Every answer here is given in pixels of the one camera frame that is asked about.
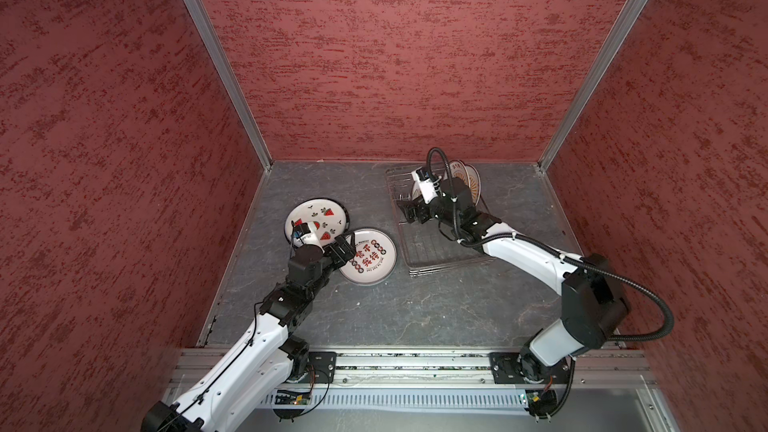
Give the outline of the plain white plate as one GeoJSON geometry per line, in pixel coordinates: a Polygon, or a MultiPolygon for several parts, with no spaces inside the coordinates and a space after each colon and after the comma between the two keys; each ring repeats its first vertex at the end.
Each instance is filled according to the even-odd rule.
{"type": "Polygon", "coordinates": [[[284,232],[292,246],[308,243],[325,247],[345,233],[349,226],[349,214],[344,206],[328,198],[314,198],[291,210],[284,222],[284,232]],[[302,224],[308,225],[309,233],[299,236],[295,227],[302,224]]]}

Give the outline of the white plate blue rim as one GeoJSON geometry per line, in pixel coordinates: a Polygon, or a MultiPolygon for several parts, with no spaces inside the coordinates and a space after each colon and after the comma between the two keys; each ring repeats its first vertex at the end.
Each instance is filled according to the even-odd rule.
{"type": "Polygon", "coordinates": [[[362,286],[376,285],[387,279],[397,263],[394,241],[374,228],[354,232],[355,256],[339,269],[348,281],[362,286]]]}

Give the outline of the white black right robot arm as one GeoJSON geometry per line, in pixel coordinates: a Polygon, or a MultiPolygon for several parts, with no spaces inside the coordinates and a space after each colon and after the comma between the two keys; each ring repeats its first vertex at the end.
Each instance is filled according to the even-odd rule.
{"type": "Polygon", "coordinates": [[[521,348],[518,375],[539,383],[566,357],[599,349],[612,339],[630,304],[619,280],[595,270],[604,263],[601,257],[581,257],[520,233],[478,210],[468,186],[456,178],[437,178],[424,168],[411,178],[419,193],[397,202],[407,222],[436,220],[449,228],[448,239],[513,265],[560,296],[560,318],[521,348]]]}

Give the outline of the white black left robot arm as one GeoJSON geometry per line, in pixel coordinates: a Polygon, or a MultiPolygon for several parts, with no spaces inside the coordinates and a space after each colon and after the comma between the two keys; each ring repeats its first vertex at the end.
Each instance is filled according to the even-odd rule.
{"type": "Polygon", "coordinates": [[[309,347],[293,334],[330,275],[355,256],[353,232],[324,247],[309,243],[296,247],[285,281],[254,305],[253,322],[239,341],[173,404],[152,406],[141,429],[234,431],[280,384],[302,378],[309,347]]]}

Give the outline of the orange sunburst green rim plate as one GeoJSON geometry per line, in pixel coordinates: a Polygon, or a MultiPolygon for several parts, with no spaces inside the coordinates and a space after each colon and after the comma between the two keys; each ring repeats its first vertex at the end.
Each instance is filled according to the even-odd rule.
{"type": "Polygon", "coordinates": [[[481,179],[477,169],[469,164],[465,165],[467,179],[469,181],[469,188],[472,194],[472,199],[475,205],[477,205],[481,198],[481,179]]]}

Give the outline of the left base circuit board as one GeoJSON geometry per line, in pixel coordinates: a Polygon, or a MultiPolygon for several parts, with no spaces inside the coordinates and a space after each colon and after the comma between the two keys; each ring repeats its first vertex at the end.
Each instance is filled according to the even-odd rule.
{"type": "Polygon", "coordinates": [[[293,422],[314,407],[314,396],[310,391],[278,390],[272,411],[280,421],[293,422]]]}

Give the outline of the base circuit board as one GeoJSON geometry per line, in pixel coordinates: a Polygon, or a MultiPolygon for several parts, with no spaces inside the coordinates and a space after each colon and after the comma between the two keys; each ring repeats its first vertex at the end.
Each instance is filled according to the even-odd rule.
{"type": "Polygon", "coordinates": [[[558,405],[557,394],[554,390],[529,391],[526,393],[525,400],[525,410],[537,420],[548,419],[558,405]]]}
{"type": "Polygon", "coordinates": [[[310,391],[278,390],[272,411],[280,421],[293,422],[314,407],[314,396],[310,391]]]}

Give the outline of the right base circuit board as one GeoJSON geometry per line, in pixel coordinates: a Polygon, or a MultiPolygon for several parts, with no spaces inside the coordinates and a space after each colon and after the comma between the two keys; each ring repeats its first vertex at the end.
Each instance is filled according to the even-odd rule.
{"type": "Polygon", "coordinates": [[[525,410],[537,420],[548,419],[558,405],[557,394],[554,390],[529,391],[526,393],[525,400],[525,410]]]}

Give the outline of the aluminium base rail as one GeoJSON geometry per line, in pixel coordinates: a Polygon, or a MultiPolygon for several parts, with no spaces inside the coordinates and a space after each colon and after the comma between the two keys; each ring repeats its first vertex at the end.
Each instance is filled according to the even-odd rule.
{"type": "Polygon", "coordinates": [[[661,410],[657,380],[639,350],[608,348],[565,358],[545,379],[517,374],[518,354],[479,348],[354,347],[310,352],[309,369],[278,390],[310,391],[315,410],[370,409],[526,415],[526,393],[554,390],[558,403],[584,391],[628,393],[648,411],[661,410]]]}

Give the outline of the aluminium corner post right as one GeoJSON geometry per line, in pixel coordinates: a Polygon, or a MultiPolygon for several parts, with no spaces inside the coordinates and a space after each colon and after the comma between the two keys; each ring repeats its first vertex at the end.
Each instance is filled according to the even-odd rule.
{"type": "Polygon", "coordinates": [[[626,0],[624,2],[562,121],[538,161],[538,169],[542,174],[548,172],[648,1],[626,0]]]}

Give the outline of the aluminium corner post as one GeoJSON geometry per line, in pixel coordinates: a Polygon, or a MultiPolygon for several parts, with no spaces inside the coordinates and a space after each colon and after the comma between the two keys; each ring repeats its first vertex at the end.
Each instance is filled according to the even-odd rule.
{"type": "Polygon", "coordinates": [[[626,0],[624,2],[562,121],[538,161],[538,169],[542,174],[548,172],[648,1],[626,0]]]}
{"type": "Polygon", "coordinates": [[[203,0],[183,0],[183,2],[195,25],[198,35],[208,52],[218,77],[227,92],[230,102],[235,108],[263,170],[269,173],[273,168],[274,160],[256,123],[252,110],[238,82],[227,54],[215,31],[215,27],[204,6],[203,0]]]}

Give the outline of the aluminium corner post left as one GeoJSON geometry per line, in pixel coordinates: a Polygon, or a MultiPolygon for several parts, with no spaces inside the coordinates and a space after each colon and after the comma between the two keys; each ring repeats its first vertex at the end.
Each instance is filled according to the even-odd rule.
{"type": "Polygon", "coordinates": [[[273,168],[274,160],[256,123],[252,110],[238,82],[227,54],[215,31],[215,27],[204,6],[203,0],[183,0],[183,2],[195,25],[198,35],[208,52],[218,77],[227,92],[230,102],[235,108],[263,170],[269,173],[273,168]]]}

